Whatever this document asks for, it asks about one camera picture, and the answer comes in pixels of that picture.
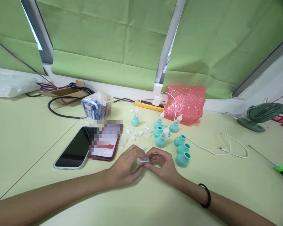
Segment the black phone screen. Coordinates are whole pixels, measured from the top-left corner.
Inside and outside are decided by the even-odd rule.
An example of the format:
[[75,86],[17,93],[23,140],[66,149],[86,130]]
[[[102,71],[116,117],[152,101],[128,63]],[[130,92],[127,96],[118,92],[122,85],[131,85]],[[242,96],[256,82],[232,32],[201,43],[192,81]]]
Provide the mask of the black phone screen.
[[56,161],[57,167],[79,167],[89,151],[89,132],[88,126],[82,127],[73,140],[66,147],[62,155]]

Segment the white plastic bag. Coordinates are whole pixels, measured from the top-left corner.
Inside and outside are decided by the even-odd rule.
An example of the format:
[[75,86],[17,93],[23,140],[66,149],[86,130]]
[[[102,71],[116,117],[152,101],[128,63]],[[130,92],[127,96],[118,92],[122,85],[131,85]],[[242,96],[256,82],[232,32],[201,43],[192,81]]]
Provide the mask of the white plastic bag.
[[40,75],[6,75],[0,73],[0,97],[17,97],[40,88],[36,82],[45,82]]
[[81,101],[88,119],[104,120],[111,112],[113,97],[105,92],[96,92]]

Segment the green roller blind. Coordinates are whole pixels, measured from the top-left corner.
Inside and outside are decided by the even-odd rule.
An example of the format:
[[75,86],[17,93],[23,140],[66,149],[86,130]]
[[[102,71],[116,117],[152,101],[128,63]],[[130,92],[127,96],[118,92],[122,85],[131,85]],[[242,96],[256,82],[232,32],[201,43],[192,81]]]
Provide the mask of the green roller blind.
[[[18,58],[44,74],[37,43],[20,0],[0,0],[0,42]],[[0,68],[34,73],[1,46]]]
[[38,0],[52,71],[153,90],[176,0]]
[[203,85],[206,98],[231,98],[231,89],[282,40],[283,0],[187,0],[164,90]]

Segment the hand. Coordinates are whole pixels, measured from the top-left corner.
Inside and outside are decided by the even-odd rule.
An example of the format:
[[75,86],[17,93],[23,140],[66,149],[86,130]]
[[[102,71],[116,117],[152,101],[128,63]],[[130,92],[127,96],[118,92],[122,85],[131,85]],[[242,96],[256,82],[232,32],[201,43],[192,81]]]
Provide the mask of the hand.
[[130,173],[131,166],[137,158],[144,159],[145,152],[134,144],[120,155],[116,162],[107,170],[110,188],[129,185],[139,178],[144,168],[143,165],[139,166],[134,173]]
[[145,163],[144,167],[165,182],[175,186],[182,177],[175,168],[171,153],[152,147],[147,152],[146,157],[150,158],[150,163]]

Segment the green fan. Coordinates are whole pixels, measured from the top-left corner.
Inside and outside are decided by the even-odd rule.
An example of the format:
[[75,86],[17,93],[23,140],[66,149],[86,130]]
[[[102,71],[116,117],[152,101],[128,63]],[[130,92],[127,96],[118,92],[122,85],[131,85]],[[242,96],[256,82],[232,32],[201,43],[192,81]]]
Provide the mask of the green fan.
[[265,132],[266,130],[258,123],[266,122],[283,112],[283,104],[264,103],[251,106],[247,110],[247,118],[238,118],[238,123],[255,132]]

